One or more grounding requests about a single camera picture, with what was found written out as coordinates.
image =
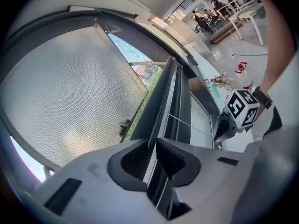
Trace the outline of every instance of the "cable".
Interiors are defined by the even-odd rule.
[[[255,72],[255,71],[266,71],[266,70],[251,70],[250,72]]]
[[[164,113],[166,113],[166,114],[170,115],[171,117],[173,117],[173,118],[177,119],[178,121],[181,121],[181,122],[182,122],[182,123],[184,123],[185,125],[188,125],[189,127],[193,128],[193,129],[195,129],[195,130],[197,130],[197,131],[201,132],[201,133],[202,133],[202,134],[204,134],[205,136],[207,136],[207,134],[205,134],[204,132],[202,132],[202,131],[198,130],[197,128],[194,128],[193,126],[191,126],[191,125],[187,124],[186,122],[184,122],[184,121],[180,120],[179,118],[177,118],[177,117],[173,116],[172,114],[169,114],[169,113],[168,113],[168,112],[166,112],[166,111],[164,111]]]
[[[233,79],[227,79],[225,73],[222,73],[220,76],[214,76],[213,79],[205,79],[203,83],[211,84],[212,82],[216,87],[224,87],[227,91],[229,90],[229,85],[234,81]]]
[[[229,56],[229,55],[226,55],[226,54],[222,54],[219,51],[218,52],[212,52],[212,51],[209,51],[209,50],[203,50],[203,51],[210,52],[210,53],[217,54],[217,55],[221,55],[221,56]],[[249,55],[246,55],[246,54],[232,54],[230,56],[234,59],[234,56],[265,56],[265,55],[268,55],[268,53],[267,54],[249,54]]]
[[[257,55],[241,55],[241,54],[232,54],[232,56],[264,56],[267,54],[257,54]]]

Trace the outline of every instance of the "white wall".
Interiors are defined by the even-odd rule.
[[[16,17],[8,35],[34,19],[65,10],[72,5],[107,8],[129,14],[151,14],[151,11],[145,9],[144,5],[141,7],[139,3],[132,2],[132,0],[29,0]]]
[[[171,35],[174,39],[176,39],[182,46],[189,44],[189,42],[176,29],[172,28],[160,18],[155,17],[152,19],[152,21],[169,35]]]
[[[189,19],[185,22],[190,28],[194,29],[196,22],[193,19]]]
[[[161,17],[161,19],[164,21],[177,7],[178,5],[181,4],[181,2],[184,0],[177,0],[169,9],[168,11],[164,14],[163,17]]]

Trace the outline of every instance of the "person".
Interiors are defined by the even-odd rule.
[[[210,2],[214,5],[214,10],[218,10],[223,6],[218,0],[210,0]]]
[[[267,33],[268,33],[268,60],[267,67],[259,87],[259,90],[271,101],[271,98],[279,105],[279,109],[274,107],[273,119],[268,131],[269,132],[280,128],[285,119],[285,123],[297,124],[296,120],[298,115],[296,107],[292,105],[295,103],[295,96],[289,95],[291,92],[288,84],[296,82],[292,76],[292,69],[294,68],[295,55],[295,40],[293,39],[292,32],[279,9],[275,6],[272,0],[261,0],[267,17]],[[261,103],[257,118],[265,110],[264,104]]]
[[[221,9],[223,7],[223,3],[222,2],[219,2],[218,0],[210,0],[210,2],[213,4],[214,6],[214,11],[217,11],[219,10],[219,12],[221,13],[221,15],[224,17],[226,16],[228,13],[225,9]]]
[[[202,17],[202,15],[200,13],[197,13],[195,10],[193,10],[192,13],[193,13],[193,19],[195,21],[197,20],[197,17],[198,18]]]
[[[233,6],[233,8],[237,8],[237,5],[236,5],[236,3],[235,2],[232,2],[233,0],[227,0],[228,1],[228,3],[230,3],[231,2],[231,6]]]
[[[213,31],[210,29],[209,25],[206,23],[205,18],[197,13],[196,11],[193,12],[193,19],[198,23],[198,26],[201,28],[203,32],[210,32],[212,33]]]

